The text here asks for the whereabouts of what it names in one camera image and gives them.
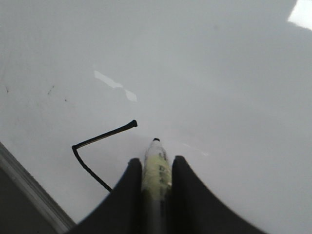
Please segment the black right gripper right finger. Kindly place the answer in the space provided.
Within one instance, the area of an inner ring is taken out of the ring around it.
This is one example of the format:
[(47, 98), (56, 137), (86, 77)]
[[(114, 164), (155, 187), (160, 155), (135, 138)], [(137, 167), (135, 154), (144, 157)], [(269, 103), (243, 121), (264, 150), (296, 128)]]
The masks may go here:
[(175, 234), (264, 233), (222, 203), (183, 156), (172, 165), (172, 203)]

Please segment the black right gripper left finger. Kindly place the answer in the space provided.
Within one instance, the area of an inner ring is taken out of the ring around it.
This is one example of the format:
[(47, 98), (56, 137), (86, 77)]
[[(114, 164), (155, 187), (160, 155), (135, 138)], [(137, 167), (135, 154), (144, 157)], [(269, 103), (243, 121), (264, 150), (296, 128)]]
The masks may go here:
[(136, 234), (139, 227), (142, 165), (132, 158), (109, 195), (69, 234)]

